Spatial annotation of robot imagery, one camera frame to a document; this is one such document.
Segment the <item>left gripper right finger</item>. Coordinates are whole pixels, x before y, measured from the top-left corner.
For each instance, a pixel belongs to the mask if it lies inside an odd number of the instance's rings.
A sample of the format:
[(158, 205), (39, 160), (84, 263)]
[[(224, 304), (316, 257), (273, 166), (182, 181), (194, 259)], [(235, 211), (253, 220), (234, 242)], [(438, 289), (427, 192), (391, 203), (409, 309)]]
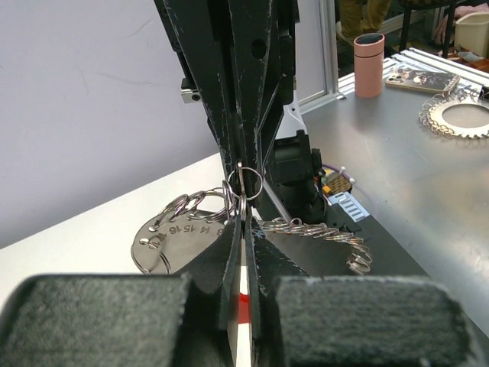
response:
[(486, 366), (488, 338), (419, 276), (312, 276), (256, 264), (244, 226), (254, 366)]

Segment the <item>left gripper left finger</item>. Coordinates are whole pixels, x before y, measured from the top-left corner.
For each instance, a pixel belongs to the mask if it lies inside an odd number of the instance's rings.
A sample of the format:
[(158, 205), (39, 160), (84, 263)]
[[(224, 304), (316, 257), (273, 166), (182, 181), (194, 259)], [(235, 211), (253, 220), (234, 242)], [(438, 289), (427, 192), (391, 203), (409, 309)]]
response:
[(172, 275), (43, 274), (1, 314), (3, 366), (233, 366), (241, 222)]

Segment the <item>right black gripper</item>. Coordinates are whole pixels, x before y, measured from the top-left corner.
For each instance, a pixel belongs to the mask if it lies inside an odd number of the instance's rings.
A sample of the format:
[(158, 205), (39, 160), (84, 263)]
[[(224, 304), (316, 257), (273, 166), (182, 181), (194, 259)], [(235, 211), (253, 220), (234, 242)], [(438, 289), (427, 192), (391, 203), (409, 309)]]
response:
[(295, 1), (156, 1), (237, 196), (255, 199), (296, 75)]

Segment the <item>red handled key organizer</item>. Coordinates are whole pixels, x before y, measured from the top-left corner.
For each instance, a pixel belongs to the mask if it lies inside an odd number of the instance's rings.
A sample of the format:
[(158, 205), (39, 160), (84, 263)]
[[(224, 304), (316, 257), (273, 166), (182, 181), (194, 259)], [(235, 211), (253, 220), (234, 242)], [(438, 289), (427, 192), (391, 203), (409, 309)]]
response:
[[(179, 271), (222, 235), (237, 204), (238, 199), (226, 180), (220, 187), (178, 196), (137, 231), (130, 249), (132, 261), (146, 275)], [(335, 226), (306, 224), (297, 217), (277, 217), (260, 220), (252, 232), (262, 239), (270, 233), (279, 233), (344, 243), (351, 250), (347, 268), (357, 275), (371, 271), (373, 258), (364, 240)]]

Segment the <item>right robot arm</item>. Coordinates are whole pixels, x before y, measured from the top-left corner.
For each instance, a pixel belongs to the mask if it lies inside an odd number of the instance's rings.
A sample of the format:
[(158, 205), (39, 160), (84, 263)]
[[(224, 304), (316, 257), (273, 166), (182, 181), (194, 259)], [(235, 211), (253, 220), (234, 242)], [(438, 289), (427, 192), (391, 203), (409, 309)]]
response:
[[(296, 74), (295, 1), (158, 1), (156, 8), (197, 94), (237, 194), (262, 216), (275, 196), (304, 222), (326, 218), (316, 189), (322, 167), (306, 131), (279, 138), (293, 102)], [(271, 194), (264, 192), (266, 185)]]

